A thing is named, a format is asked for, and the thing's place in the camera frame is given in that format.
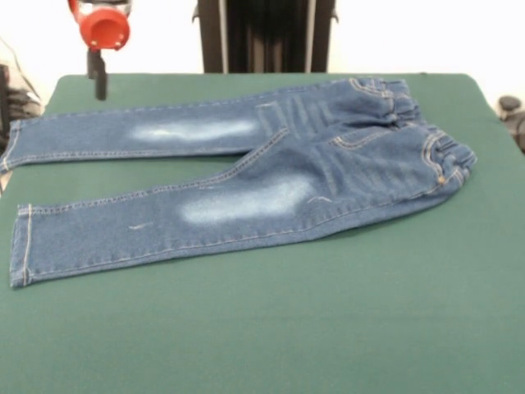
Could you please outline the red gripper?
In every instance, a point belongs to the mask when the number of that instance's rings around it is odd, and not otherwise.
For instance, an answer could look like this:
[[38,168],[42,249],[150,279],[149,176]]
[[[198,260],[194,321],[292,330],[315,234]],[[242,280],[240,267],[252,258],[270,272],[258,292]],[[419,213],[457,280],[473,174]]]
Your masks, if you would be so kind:
[[69,0],[69,9],[87,50],[87,76],[95,79],[97,100],[107,97],[106,63],[101,49],[119,50],[130,37],[130,0]]

